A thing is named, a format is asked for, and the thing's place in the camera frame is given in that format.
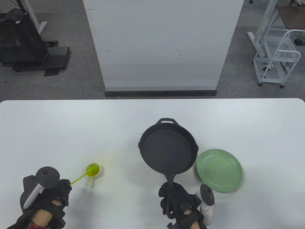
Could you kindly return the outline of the person's right hand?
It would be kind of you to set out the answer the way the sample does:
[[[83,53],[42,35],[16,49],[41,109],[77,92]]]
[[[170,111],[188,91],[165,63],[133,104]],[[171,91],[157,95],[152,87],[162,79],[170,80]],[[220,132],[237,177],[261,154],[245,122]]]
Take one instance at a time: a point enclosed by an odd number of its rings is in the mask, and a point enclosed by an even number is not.
[[[160,206],[163,215],[172,212],[176,221],[181,221],[186,218],[185,211],[191,210],[199,218],[203,218],[198,210],[201,204],[200,199],[195,194],[189,194],[180,184],[174,182],[172,186],[169,186],[168,182],[165,182],[159,189],[158,195],[162,198]]]

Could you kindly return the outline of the person's left hand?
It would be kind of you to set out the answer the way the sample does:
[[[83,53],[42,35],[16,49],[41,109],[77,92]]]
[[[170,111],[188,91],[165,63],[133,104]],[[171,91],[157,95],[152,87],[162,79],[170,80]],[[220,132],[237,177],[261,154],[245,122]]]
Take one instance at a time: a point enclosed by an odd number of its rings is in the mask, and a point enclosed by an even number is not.
[[[24,203],[26,202],[28,195],[31,194],[32,190],[36,187],[36,177],[34,175],[25,177],[23,179],[23,187],[24,191],[20,197],[22,213],[25,213],[31,207],[40,207],[42,206],[41,203],[51,203],[53,200],[59,201],[61,204],[63,204],[63,207],[69,205],[69,194],[72,187],[70,186],[70,180],[68,179],[61,179],[55,187],[44,189],[26,209],[24,209]]]

